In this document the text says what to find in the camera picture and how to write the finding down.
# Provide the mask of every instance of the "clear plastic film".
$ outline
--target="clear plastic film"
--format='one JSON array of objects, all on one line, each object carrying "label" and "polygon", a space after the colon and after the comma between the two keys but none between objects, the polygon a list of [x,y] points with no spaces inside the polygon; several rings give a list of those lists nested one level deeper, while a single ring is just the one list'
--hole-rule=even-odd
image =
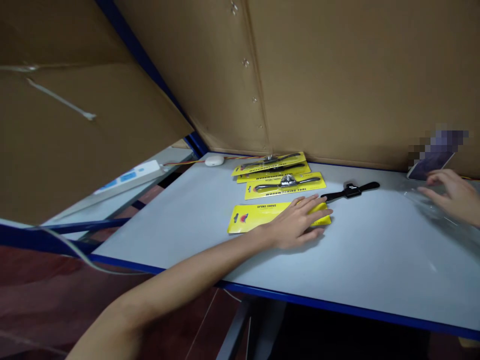
[{"label": "clear plastic film", "polygon": [[445,186],[426,186],[423,181],[405,180],[400,186],[402,195],[410,200],[421,215],[440,229],[450,238],[455,239],[468,250],[474,251],[480,257],[480,230],[476,227],[457,220],[443,209],[438,207],[427,196],[417,190],[418,187],[427,187],[440,195],[446,193]]}]

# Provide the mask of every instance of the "blue metal shelf frame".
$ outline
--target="blue metal shelf frame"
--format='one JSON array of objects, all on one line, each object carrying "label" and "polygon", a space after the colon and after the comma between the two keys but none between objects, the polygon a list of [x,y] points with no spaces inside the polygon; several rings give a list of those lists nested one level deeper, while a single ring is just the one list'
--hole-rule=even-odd
[{"label": "blue metal shelf frame", "polygon": [[125,43],[128,50],[131,52],[133,57],[136,61],[140,64],[140,66],[145,70],[145,72],[150,76],[150,78],[163,90],[163,92],[170,98],[172,103],[175,104],[177,109],[183,115],[183,117],[188,121],[194,131],[187,135],[184,140],[192,149],[193,153],[196,155],[198,159],[200,159],[203,155],[209,152],[209,147],[205,144],[202,140],[198,132],[195,130],[194,125],[190,121],[187,113],[184,111],[178,100],[175,98],[172,91],[169,89],[167,84],[164,81],[162,75],[160,75],[159,71],[155,67],[154,63],[148,56],[147,52],[140,44],[140,41],[135,36],[132,29],[130,29],[129,24],[123,17],[122,13],[119,11],[117,6],[115,5],[113,0],[95,0],[97,5],[103,11],[105,16],[108,18],[120,38]]},{"label": "blue metal shelf frame", "polygon": [[[101,8],[105,16],[109,19],[118,35],[121,37],[129,51],[151,77],[151,79],[166,93],[170,100],[175,104],[184,118],[193,126],[189,117],[182,109],[178,100],[174,97],[159,71],[150,60],[149,56],[143,49],[142,45],[134,35],[124,17],[114,4],[113,0],[95,0]],[[194,131],[184,138],[185,142],[192,149],[197,158],[201,158],[209,152],[208,146],[204,143],[200,135]],[[129,218],[123,219],[108,219],[101,221],[82,222],[74,224],[62,224],[54,226],[46,226],[59,234],[68,234],[80,231],[95,231],[106,228],[120,227],[125,224]],[[54,254],[70,255],[76,257],[77,255],[66,245],[56,239],[49,233],[40,230],[39,228],[15,228],[0,224],[1,243],[0,245],[10,246],[21,249],[36,250],[41,252],[48,252]],[[165,269],[134,263],[125,260],[119,260],[107,256],[95,255],[92,252],[99,246],[99,244],[88,243],[82,241],[75,241],[77,247],[83,251],[92,261],[101,262],[108,265],[120,266],[132,270],[138,270],[151,274],[159,274]],[[318,300],[303,296],[291,295],[279,291],[271,291],[263,288],[237,284],[228,281],[219,281],[215,286],[231,291],[240,291],[242,293],[261,296],[274,300],[281,300],[290,303],[305,305],[309,307],[325,309],[334,312],[340,312],[384,322],[425,329],[434,332],[449,333],[455,336],[474,339],[480,341],[480,331],[475,331],[467,328],[462,328],[453,325],[447,325],[434,321],[421,320],[408,316],[396,315],[366,308],[344,305],[330,301]]]},{"label": "blue metal shelf frame", "polygon": [[[120,260],[108,256],[103,255],[96,255],[92,254],[89,256],[92,261],[96,261],[99,263],[107,264],[107,265],[114,265],[118,267],[128,268],[131,270],[137,270],[144,273],[150,274],[160,274],[164,271],[164,268],[143,265],[136,262]],[[362,318],[369,318],[380,320],[387,323],[398,324],[403,326],[408,326],[412,328],[424,329],[432,332],[437,333],[447,333],[455,336],[459,336],[462,338],[473,339],[480,341],[480,331],[454,326],[454,325],[447,325],[440,322],[435,321],[428,321],[417,319],[413,317],[403,316],[403,315],[396,315],[388,312],[382,312],[377,310],[370,310],[363,307],[357,307],[352,305],[344,305],[337,302],[325,301],[325,300],[318,300],[311,297],[304,297],[298,295],[292,295],[285,292],[280,291],[273,291],[268,290],[260,287],[242,285],[234,282],[224,281],[221,280],[217,284],[216,287],[230,290],[230,291],[238,291],[241,293],[260,296],[263,298],[269,298],[273,300],[280,300],[285,301],[288,303],[305,305],[312,308],[318,308],[328,311],[333,311],[337,313],[344,313],[354,316],[359,316]]]}]

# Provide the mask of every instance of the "yellow packaging card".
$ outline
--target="yellow packaging card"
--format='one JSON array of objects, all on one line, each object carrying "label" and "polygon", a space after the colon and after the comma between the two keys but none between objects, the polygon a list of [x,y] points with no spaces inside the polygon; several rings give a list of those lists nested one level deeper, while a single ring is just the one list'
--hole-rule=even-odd
[{"label": "yellow packaging card", "polygon": [[[287,157],[287,158],[285,160],[276,161],[276,162],[272,162],[272,163],[265,164],[265,165],[255,165],[255,166],[252,165],[252,166],[247,166],[245,168],[243,168],[242,165],[239,165],[235,168],[235,170],[233,170],[231,175],[232,176],[237,176],[237,175],[243,175],[243,174],[251,174],[251,173],[254,173],[254,172],[257,172],[257,171],[263,171],[263,170],[268,170],[268,169],[272,169],[272,168],[278,168],[279,166],[289,166],[289,165],[301,163],[301,162],[304,162],[304,161],[307,160],[307,159],[305,159],[305,154],[304,154],[303,151],[295,152],[294,154],[279,156],[280,159],[285,158],[285,157]],[[256,162],[261,162],[261,161],[262,161],[262,159],[252,159],[249,162],[245,162],[243,164],[243,166],[245,164],[256,163]]]},{"label": "yellow packaging card", "polygon": [[[237,205],[233,208],[233,213],[231,214],[228,233],[246,233],[258,225],[269,223],[285,210],[289,204],[289,202],[281,202],[265,205]],[[309,214],[324,209],[328,209],[328,207],[326,203],[322,202],[315,206]],[[315,221],[311,226],[328,225],[331,223],[330,216],[327,215]]]},{"label": "yellow packaging card", "polygon": [[293,175],[296,181],[301,182],[311,178],[319,178],[320,180],[301,183],[299,185],[287,186],[287,187],[268,187],[263,189],[257,189],[258,185],[279,185],[282,180],[282,176],[271,177],[262,180],[249,181],[246,183],[245,200],[264,198],[273,195],[281,195],[288,193],[300,193],[309,190],[317,190],[326,188],[324,178],[319,172],[311,172],[308,174],[296,174]]},{"label": "yellow packaging card", "polygon": [[238,175],[238,177],[236,178],[236,183],[241,184],[241,183],[247,183],[255,180],[270,179],[277,176],[284,176],[287,174],[290,174],[290,175],[306,174],[311,171],[309,163],[306,161],[299,162],[298,164],[294,164],[293,166],[294,167],[292,168],[288,168],[287,166],[287,169],[282,171],[262,171],[262,172],[253,172],[250,174]]}]

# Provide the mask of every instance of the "white tabletop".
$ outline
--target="white tabletop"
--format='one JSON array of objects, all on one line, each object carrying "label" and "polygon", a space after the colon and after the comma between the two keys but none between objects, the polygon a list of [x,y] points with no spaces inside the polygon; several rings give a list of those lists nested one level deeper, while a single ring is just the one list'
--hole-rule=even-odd
[{"label": "white tabletop", "polygon": [[[160,151],[156,155],[152,156],[145,161],[150,160],[157,160],[159,164],[166,164],[166,163],[180,163],[184,161],[188,161],[193,157],[193,152],[191,149],[184,149],[184,148],[175,148],[175,147],[167,147],[166,149]],[[74,224],[74,223],[83,223],[83,222],[92,222],[92,221],[99,221],[105,220],[114,217],[115,215],[121,213],[127,207],[129,207],[135,200],[145,194],[148,190],[158,184],[162,179],[167,177],[171,172],[173,172],[178,166],[168,166],[164,174],[159,175],[153,180],[149,180],[141,185],[135,186],[131,189],[126,191],[122,191],[117,193],[116,195],[109,197],[103,201],[95,202],[89,204],[90,196],[86,197],[85,199],[81,200],[80,202],[85,203],[85,208],[71,213],[67,216],[62,216],[62,213],[54,216],[52,219],[47,220],[42,225],[61,225],[61,224]],[[17,228],[27,228],[30,225],[9,221],[5,219],[0,219],[0,224],[14,226]],[[88,231],[80,231],[80,232],[73,232],[69,234],[65,234],[65,236],[70,240],[79,240],[84,235],[86,235]]]},{"label": "white tabletop", "polygon": [[[169,268],[231,238],[227,226],[235,205],[299,196],[244,200],[246,185],[230,176],[243,162],[192,166],[94,254]],[[320,241],[259,254],[225,280],[480,331],[480,255],[463,235],[451,232],[447,220],[426,217],[403,195],[409,187],[404,173],[310,167],[324,176],[322,194],[343,190],[349,180],[381,187],[331,202],[332,224]]]}]

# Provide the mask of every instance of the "red floor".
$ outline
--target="red floor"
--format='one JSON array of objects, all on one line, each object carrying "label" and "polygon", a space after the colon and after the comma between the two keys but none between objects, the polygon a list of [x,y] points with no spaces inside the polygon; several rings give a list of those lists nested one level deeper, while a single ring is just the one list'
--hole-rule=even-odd
[{"label": "red floor", "polygon": [[[160,192],[155,188],[141,200],[148,203]],[[137,212],[131,207],[119,217]],[[113,231],[94,237],[105,240]],[[0,246],[0,359],[64,359],[110,302],[149,277],[110,275],[74,258]],[[238,306],[223,290],[207,290],[151,325],[140,359],[215,359]],[[237,359],[245,353],[244,341]],[[478,355],[462,349],[455,336],[432,334],[431,360]]]}]

